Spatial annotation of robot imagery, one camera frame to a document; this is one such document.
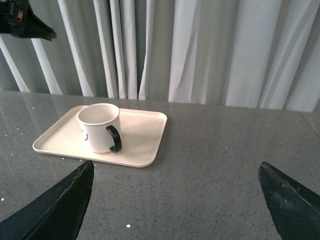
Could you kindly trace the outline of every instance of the white curtain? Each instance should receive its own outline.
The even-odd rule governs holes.
[[[320,0],[29,0],[0,90],[320,112]]]

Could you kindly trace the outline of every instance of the black print on mug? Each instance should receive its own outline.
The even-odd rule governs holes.
[[[87,141],[88,140],[88,134],[85,134],[85,135],[86,135],[85,141]]]

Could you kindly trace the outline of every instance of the tray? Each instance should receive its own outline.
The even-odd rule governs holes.
[[[34,141],[38,153],[99,161],[135,168],[152,164],[164,133],[167,116],[161,112],[120,108],[122,150],[94,153],[86,149],[77,113],[86,106],[76,106]]]

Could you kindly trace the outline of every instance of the white mug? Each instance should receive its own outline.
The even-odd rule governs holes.
[[[120,109],[109,103],[97,103],[81,109],[76,119],[83,139],[97,154],[117,153],[122,149]]]

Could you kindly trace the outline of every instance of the gray countertop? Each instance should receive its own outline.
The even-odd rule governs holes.
[[[258,180],[263,161],[320,194],[316,113],[0,91],[0,221],[83,163],[32,143],[71,108],[102,102],[168,121],[150,166],[94,162],[79,240],[281,239]]]

